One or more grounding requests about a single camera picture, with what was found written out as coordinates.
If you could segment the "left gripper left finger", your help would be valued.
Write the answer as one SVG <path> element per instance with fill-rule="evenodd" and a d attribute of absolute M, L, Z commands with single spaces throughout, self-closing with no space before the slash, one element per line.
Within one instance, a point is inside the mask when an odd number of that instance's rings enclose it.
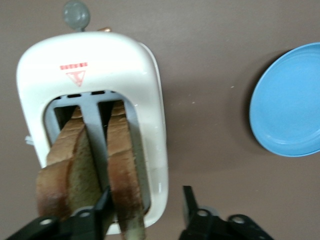
<path fill-rule="evenodd" d="M 77 209 L 66 220 L 41 216 L 8 237 L 9 240 L 103 240 L 112 224 L 108 186 L 94 206 Z"/>

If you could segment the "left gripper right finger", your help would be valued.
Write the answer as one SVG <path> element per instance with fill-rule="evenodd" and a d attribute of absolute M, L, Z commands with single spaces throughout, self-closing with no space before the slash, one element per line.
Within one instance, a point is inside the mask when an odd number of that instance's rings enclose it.
<path fill-rule="evenodd" d="M 181 240 L 270 240 L 272 237 L 255 221 L 243 214 L 234 214 L 227 220 L 214 215 L 211 210 L 200 207 L 193 188 L 183 186 L 184 220 L 186 228 Z"/>

